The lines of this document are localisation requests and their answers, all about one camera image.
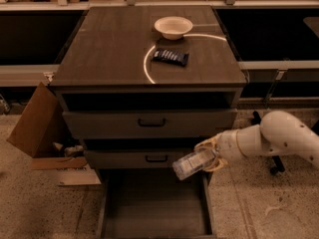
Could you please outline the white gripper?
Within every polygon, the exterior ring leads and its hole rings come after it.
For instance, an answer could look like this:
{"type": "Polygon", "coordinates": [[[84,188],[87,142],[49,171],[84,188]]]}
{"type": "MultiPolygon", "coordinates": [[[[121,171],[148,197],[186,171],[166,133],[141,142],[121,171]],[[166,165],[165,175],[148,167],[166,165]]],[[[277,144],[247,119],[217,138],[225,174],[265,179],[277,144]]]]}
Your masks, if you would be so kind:
{"type": "Polygon", "coordinates": [[[206,172],[215,172],[219,169],[228,166],[228,162],[235,162],[244,158],[239,143],[237,141],[238,130],[226,130],[219,133],[216,136],[205,139],[198,143],[194,149],[213,149],[217,150],[219,158],[217,158],[212,164],[206,167],[206,172]]]}

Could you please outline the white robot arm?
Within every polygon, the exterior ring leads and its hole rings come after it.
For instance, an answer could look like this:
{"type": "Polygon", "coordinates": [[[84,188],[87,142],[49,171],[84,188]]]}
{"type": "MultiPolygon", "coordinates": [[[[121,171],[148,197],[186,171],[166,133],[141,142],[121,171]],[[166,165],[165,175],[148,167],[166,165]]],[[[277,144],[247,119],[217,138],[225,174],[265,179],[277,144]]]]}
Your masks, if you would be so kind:
{"type": "Polygon", "coordinates": [[[266,114],[260,124],[221,132],[194,149],[212,149],[216,157],[228,162],[252,156],[298,155],[319,167],[319,136],[283,111],[266,114]]]}

